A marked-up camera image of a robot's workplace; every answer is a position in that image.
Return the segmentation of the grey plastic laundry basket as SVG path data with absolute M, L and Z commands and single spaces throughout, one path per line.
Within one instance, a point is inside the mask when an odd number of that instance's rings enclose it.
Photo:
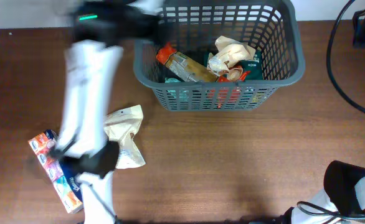
M 134 72 L 167 110 L 252 110 L 304 74 L 289 0 L 166 1 L 159 15 L 171 36 L 137 40 Z

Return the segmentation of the green Nescafe coffee bag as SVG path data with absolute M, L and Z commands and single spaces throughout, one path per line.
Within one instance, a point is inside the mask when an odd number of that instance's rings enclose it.
M 236 67 L 242 67 L 244 69 L 243 75 L 235 82 L 243 82 L 246 80 L 262 80 L 262 72 L 260 68 L 260 60 L 255 59 L 252 60 L 243 60 L 240 61 Z M 225 76 L 219 77 L 217 82 L 232 82 L 228 81 Z

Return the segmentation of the brown paper pouch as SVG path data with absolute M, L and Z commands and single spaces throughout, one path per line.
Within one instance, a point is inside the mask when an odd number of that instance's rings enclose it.
M 215 41 L 218 53 L 209 54 L 207 69 L 218 77 L 225 76 L 228 81 L 237 81 L 244 73 L 244 69 L 236 65 L 243 60 L 252 60 L 256 50 L 248 44 L 234 39 L 220 36 Z

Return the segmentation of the orange spaghetti pasta pack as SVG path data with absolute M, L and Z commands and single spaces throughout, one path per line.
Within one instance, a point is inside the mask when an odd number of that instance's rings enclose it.
M 179 78 L 179 81 L 176 78 L 167 78 L 166 83 L 214 83 L 219 79 L 205 66 L 177 51 L 170 43 L 159 49 L 156 59 Z

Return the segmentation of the beige paper pouch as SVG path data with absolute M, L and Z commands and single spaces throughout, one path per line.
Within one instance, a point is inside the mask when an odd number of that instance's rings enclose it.
M 117 169 L 134 169 L 146 164 L 133 138 L 140 130 L 143 111 L 140 105 L 109 114 L 104 122 L 104 131 L 110 141 L 119 144 L 120 154 Z

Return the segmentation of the Kleenex tissue multipack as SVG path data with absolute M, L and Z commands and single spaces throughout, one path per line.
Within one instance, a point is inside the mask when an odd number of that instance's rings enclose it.
M 47 129 L 28 140 L 28 143 L 51 180 L 67 213 L 77 213 L 83 208 L 83 200 L 80 184 L 75 180 L 76 173 L 67 165 L 49 156 L 50 150 L 56 145 L 56 140 L 56 133 Z

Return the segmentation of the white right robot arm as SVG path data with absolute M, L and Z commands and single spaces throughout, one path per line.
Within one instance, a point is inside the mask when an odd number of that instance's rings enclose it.
M 353 45 L 365 48 L 365 9 L 353 15 Z M 299 201 L 283 215 L 257 223 L 365 223 L 365 168 L 331 162 L 321 189 L 309 202 Z

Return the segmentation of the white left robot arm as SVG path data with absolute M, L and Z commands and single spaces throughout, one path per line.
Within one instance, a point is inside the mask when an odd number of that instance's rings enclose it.
M 77 173 L 85 223 L 118 223 L 113 173 L 120 148 L 105 130 L 122 42 L 164 42 L 163 0 L 85 1 L 69 14 L 71 44 L 65 53 L 66 84 L 60 134 L 50 155 Z

